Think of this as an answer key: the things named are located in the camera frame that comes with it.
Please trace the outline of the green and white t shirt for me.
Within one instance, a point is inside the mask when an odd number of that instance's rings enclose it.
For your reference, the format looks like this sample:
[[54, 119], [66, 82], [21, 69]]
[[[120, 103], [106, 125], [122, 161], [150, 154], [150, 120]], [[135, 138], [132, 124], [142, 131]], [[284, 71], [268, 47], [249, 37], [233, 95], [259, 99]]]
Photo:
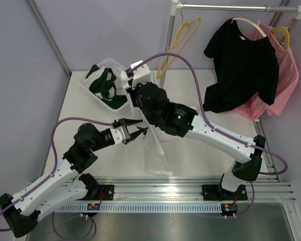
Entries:
[[127, 103], [127, 97], [117, 94], [118, 77], [112, 68], [99, 68], [94, 64], [88, 71], [84, 84], [107, 107], [119, 109]]

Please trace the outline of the yellow hanger with metal hook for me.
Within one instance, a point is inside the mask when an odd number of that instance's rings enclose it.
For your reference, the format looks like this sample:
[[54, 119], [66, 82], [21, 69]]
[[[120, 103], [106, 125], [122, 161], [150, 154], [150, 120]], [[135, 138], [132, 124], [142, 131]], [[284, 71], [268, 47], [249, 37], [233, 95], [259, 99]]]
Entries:
[[[201, 24], [201, 17], [196, 17], [190, 22], [185, 22], [184, 17], [182, 16], [182, 23], [178, 27], [174, 39], [172, 39], [173, 36], [173, 30], [175, 25], [175, 17], [177, 14], [177, 11], [182, 10], [182, 4], [177, 1], [171, 2], [171, 9], [170, 9], [170, 19], [169, 19], [169, 27], [168, 27], [168, 33], [167, 33], [167, 39], [166, 39], [166, 46], [165, 46], [165, 52], [173, 53], [173, 51], [179, 47], [176, 54], [180, 54], [180, 52], [184, 49], [186, 44], [189, 42], [189, 40], [192, 38], [192, 36], [196, 33], [197, 29], [199, 28]], [[156, 80], [163, 80], [165, 78], [165, 73], [167, 69], [170, 67], [170, 65], [175, 60], [175, 57], [172, 57], [171, 60], [169, 60], [169, 55], [166, 55], [163, 57], [157, 72], [156, 72]]]

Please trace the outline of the black t shirt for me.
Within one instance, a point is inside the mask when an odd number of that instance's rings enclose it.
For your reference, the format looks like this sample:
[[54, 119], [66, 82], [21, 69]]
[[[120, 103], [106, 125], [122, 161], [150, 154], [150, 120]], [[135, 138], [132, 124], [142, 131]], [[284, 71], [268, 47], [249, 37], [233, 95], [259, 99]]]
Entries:
[[204, 55], [213, 59], [217, 77], [206, 88], [205, 111], [231, 111], [255, 94], [268, 105], [274, 103], [279, 65], [268, 37], [250, 40], [236, 20], [228, 19], [210, 39]]

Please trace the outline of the cream hanger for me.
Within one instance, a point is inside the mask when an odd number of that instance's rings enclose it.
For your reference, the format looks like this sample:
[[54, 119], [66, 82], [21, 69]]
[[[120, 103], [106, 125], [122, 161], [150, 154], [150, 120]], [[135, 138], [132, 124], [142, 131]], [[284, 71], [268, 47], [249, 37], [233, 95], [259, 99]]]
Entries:
[[[263, 6], [263, 7], [248, 7], [248, 6], [242, 6], [239, 7], [240, 11], [256, 11], [256, 12], [266, 12], [265, 18], [267, 17], [268, 13], [269, 13], [269, 8], [267, 5]], [[265, 38], [267, 37], [266, 33], [260, 28], [259, 24], [260, 24], [260, 20], [256, 23], [254, 23], [253, 21], [249, 20], [249, 19], [245, 19], [245, 18], [240, 18], [240, 17], [234, 17], [232, 18], [231, 22], [234, 21], [242, 21], [242, 22], [246, 22], [248, 24], [250, 24], [251, 26], [253, 26], [259, 33], [260, 35]]]

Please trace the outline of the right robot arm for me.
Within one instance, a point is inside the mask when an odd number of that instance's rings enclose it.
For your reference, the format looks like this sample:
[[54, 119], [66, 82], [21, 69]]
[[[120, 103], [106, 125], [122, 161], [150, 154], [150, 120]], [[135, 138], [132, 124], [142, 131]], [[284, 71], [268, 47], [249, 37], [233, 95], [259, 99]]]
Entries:
[[218, 194], [229, 199], [244, 182], [257, 179], [262, 163], [265, 137], [241, 137], [236, 133], [209, 127], [204, 117], [196, 110], [171, 102], [164, 89], [152, 82], [124, 86], [133, 107], [147, 122], [167, 135], [193, 139], [208, 144], [234, 159], [233, 165], [224, 173], [218, 186]]

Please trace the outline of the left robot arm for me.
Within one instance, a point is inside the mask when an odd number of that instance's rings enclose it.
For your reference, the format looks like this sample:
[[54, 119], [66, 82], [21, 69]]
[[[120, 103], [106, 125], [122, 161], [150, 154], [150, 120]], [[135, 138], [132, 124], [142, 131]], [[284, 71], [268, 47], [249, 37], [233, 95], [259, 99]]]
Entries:
[[9, 226], [6, 230], [16, 238], [30, 233], [45, 216], [69, 202], [101, 198], [103, 195], [97, 180], [91, 174], [84, 173], [98, 159], [95, 152], [113, 145], [127, 145], [148, 131], [148, 128], [138, 127], [137, 131], [130, 133], [129, 126], [137, 126], [143, 121], [126, 118], [103, 123], [82, 117], [67, 117], [58, 121], [56, 126], [66, 121], [84, 123], [74, 136], [74, 144], [61, 159], [58, 159], [54, 140], [51, 139], [55, 158], [52, 170], [19, 192], [0, 196], [0, 216]]

